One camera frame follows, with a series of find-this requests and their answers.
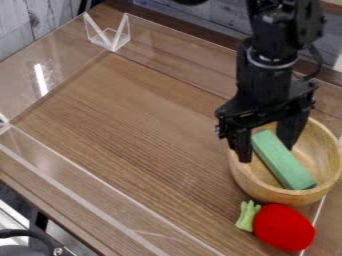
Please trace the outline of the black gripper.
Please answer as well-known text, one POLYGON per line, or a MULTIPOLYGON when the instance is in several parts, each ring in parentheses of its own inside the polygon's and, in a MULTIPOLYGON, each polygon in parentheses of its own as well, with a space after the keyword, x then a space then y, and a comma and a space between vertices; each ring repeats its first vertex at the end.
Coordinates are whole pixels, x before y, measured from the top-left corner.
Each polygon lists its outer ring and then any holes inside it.
POLYGON ((292 65, 262 66, 246 40, 238 46, 236 93, 215 110, 218 137, 226 138, 242 163, 252 159, 251 130, 275 122, 276 136, 292 149, 314 107, 315 82, 292 78, 292 65))

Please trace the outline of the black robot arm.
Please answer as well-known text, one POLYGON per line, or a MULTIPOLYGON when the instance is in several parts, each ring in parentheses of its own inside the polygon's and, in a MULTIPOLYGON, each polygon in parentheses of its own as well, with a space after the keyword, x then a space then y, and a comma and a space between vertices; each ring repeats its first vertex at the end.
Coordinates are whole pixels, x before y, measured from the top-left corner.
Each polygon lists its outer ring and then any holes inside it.
POLYGON ((312 71, 296 78, 299 52, 322 55, 314 42, 326 18, 319 0, 246 0, 252 34, 238 45, 236 93, 215 110, 218 137, 243 163, 252 160, 252 130, 271 122, 287 148, 298 141, 314 108, 318 85, 312 71))

